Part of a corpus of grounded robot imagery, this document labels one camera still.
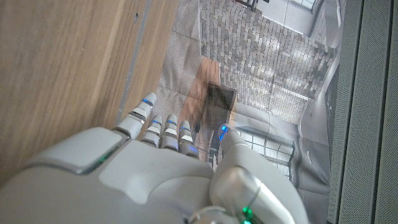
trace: green led light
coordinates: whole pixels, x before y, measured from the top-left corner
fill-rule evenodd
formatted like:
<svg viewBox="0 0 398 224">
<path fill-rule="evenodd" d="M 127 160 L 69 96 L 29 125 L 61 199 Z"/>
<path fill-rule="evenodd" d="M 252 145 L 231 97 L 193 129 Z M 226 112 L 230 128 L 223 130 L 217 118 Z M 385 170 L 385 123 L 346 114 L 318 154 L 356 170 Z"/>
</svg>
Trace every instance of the green led light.
<svg viewBox="0 0 398 224">
<path fill-rule="evenodd" d="M 105 162 L 105 160 L 106 160 L 106 156 L 103 156 L 103 157 L 101 157 L 101 158 L 99 159 L 98 162 L 103 163 L 103 162 Z"/>
<path fill-rule="evenodd" d="M 253 218 L 253 211 L 249 208 L 249 207 L 244 207 L 242 209 L 245 218 L 245 221 L 243 222 L 243 224 L 248 224 L 251 223 L 251 219 Z"/>
</svg>

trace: wooden panel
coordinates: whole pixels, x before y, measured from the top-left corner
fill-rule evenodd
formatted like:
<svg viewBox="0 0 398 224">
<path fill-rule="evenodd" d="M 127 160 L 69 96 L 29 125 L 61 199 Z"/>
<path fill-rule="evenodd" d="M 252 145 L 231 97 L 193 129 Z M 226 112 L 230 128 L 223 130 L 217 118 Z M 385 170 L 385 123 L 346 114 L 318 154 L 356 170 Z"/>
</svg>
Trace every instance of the wooden panel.
<svg viewBox="0 0 398 224">
<path fill-rule="evenodd" d="M 146 94 L 156 93 L 177 8 L 178 0 L 152 0 L 122 118 Z"/>
<path fill-rule="evenodd" d="M 114 124 L 146 2 L 0 3 L 0 185 L 46 147 Z M 152 0 L 131 108 L 156 91 L 177 6 Z"/>
<path fill-rule="evenodd" d="M 209 82 L 220 84 L 219 63 L 202 57 L 195 79 L 189 89 L 188 97 L 178 117 L 178 123 L 188 121 L 191 125 L 200 119 L 204 109 Z"/>
<path fill-rule="evenodd" d="M 194 146 L 199 149 L 199 159 L 208 160 L 208 152 L 214 131 L 207 128 L 207 110 L 205 110 L 205 98 L 209 82 L 220 84 L 219 63 L 207 57 L 202 57 L 195 79 L 192 82 L 188 97 L 178 117 L 178 123 L 188 121 L 192 125 L 200 121 L 200 131 L 195 136 Z"/>
<path fill-rule="evenodd" d="M 144 25 L 141 22 L 145 23 L 142 18 L 146 1 L 126 1 L 125 4 L 92 126 L 113 128 L 115 125 L 139 29 Z"/>
</svg>

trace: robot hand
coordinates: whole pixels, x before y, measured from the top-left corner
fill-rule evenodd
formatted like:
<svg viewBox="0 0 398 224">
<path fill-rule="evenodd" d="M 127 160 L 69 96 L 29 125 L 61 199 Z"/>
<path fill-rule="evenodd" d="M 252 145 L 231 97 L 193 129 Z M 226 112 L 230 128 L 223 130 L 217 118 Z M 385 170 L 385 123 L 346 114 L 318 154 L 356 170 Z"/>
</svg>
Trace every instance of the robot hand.
<svg viewBox="0 0 398 224">
<path fill-rule="evenodd" d="M 112 131 L 92 128 L 32 158 L 0 189 L 5 223 L 308 223 L 292 184 L 226 125 L 214 173 L 188 122 L 149 93 Z"/>
</svg>

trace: window frame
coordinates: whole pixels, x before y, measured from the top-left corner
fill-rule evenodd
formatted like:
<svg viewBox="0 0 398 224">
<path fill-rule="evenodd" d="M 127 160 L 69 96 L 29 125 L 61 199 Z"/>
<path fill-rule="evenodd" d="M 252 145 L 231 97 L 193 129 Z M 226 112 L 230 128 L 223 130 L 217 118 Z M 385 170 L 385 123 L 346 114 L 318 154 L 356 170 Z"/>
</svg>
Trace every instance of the window frame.
<svg viewBox="0 0 398 224">
<path fill-rule="evenodd" d="M 309 8 L 307 6 L 305 6 L 303 4 L 303 2 L 306 0 L 289 0 L 289 2 L 295 4 L 298 7 L 301 7 L 302 9 L 308 10 L 311 12 L 311 14 L 313 14 L 315 7 L 317 6 L 318 0 L 315 0 L 314 3 L 312 4 L 312 8 Z"/>
<path fill-rule="evenodd" d="M 242 129 L 242 128 L 236 128 L 236 130 L 237 130 L 237 131 L 240 131 L 241 133 L 243 132 L 243 133 L 245 133 L 245 134 L 250 134 L 250 135 L 252 136 L 251 142 L 249 142 L 249 141 L 247 141 L 247 140 L 245 140 L 245 141 L 251 143 L 252 145 L 255 144 L 255 145 L 258 145 L 258 146 L 262 146 L 262 145 L 259 145 L 259 144 L 254 143 L 254 136 L 259 137 L 259 138 L 263 138 L 263 139 L 264 139 L 264 145 L 263 145 L 262 147 L 264 148 L 264 155 L 262 155 L 262 154 L 261 154 L 261 155 L 262 155 L 263 157 L 265 157 L 265 158 L 266 158 L 269 162 L 271 162 L 271 163 L 278 164 L 278 165 L 280 165 L 280 166 L 286 166 L 286 167 L 288 167 L 288 168 L 289 168 L 289 176 L 287 176 L 287 175 L 285 175 L 285 174 L 283 174 L 283 175 L 286 176 L 286 177 L 288 177 L 289 180 L 292 181 L 292 162 L 293 162 L 294 156 L 295 156 L 295 146 L 294 146 L 294 144 L 289 144 L 289 143 L 286 143 L 286 142 L 282 142 L 282 141 L 280 141 L 280 140 L 276 140 L 276 139 L 270 138 L 270 137 L 268 137 L 268 136 L 261 136 L 260 134 L 257 134 L 257 133 L 254 133 L 254 132 L 252 132 L 252 131 L 248 131 L 248 130 L 245 130 L 245 129 Z M 268 140 L 277 143 L 277 144 L 279 145 L 278 150 L 275 150 L 275 149 L 272 149 L 272 148 L 270 148 L 270 147 L 267 147 L 266 145 L 267 145 L 267 141 L 268 141 Z M 276 151 L 277 153 L 280 152 L 280 153 L 283 153 L 283 154 L 288 155 L 288 154 L 285 153 L 285 152 L 279 151 L 279 149 L 280 149 L 280 147 L 281 147 L 282 145 L 288 146 L 288 147 L 292 147 L 292 154 L 290 155 L 290 158 L 289 158 L 289 161 L 288 161 L 288 162 L 283 161 L 283 160 L 280 160 L 280 159 L 276 159 L 276 158 L 273 158 L 273 157 L 266 156 L 266 149 L 267 149 L 267 148 L 268 148 L 268 149 L 272 149 L 272 150 Z"/>
</svg>

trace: glass window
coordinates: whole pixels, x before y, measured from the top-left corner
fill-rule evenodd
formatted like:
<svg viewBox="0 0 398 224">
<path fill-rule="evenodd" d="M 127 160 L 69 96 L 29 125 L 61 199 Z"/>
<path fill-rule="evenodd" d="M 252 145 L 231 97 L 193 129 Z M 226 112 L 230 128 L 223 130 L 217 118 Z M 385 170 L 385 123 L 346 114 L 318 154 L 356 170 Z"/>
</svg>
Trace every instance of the glass window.
<svg viewBox="0 0 398 224">
<path fill-rule="evenodd" d="M 270 149 L 278 150 L 279 144 L 276 143 L 276 142 L 267 141 L 266 147 L 268 147 L 268 148 L 270 148 Z"/>
<path fill-rule="evenodd" d="M 258 154 L 264 155 L 264 146 L 253 144 L 253 150 L 256 151 Z"/>
<path fill-rule="evenodd" d="M 277 155 L 278 155 L 278 151 L 266 148 L 266 156 L 269 156 L 269 157 L 277 159 Z"/>
<path fill-rule="evenodd" d="M 277 159 L 280 159 L 282 161 L 288 162 L 290 159 L 290 155 L 283 153 L 283 152 L 278 152 Z"/>
<path fill-rule="evenodd" d="M 278 169 L 284 174 L 284 175 L 289 175 L 289 167 L 283 166 L 283 165 L 278 165 Z"/>
<path fill-rule="evenodd" d="M 308 9 L 313 12 L 313 8 L 316 6 L 317 0 L 290 0 L 292 3 Z"/>
<path fill-rule="evenodd" d="M 266 141 L 266 139 L 264 139 L 264 138 L 253 136 L 253 143 L 255 143 L 257 145 L 264 146 L 265 141 Z"/>
<path fill-rule="evenodd" d="M 248 142 L 253 142 L 252 134 L 242 132 L 241 136 L 242 136 L 243 140 L 248 141 Z"/>
<path fill-rule="evenodd" d="M 266 139 L 242 129 L 239 129 L 238 133 L 253 151 L 265 156 L 272 165 L 290 180 L 289 161 L 293 154 L 293 146 Z"/>
</svg>

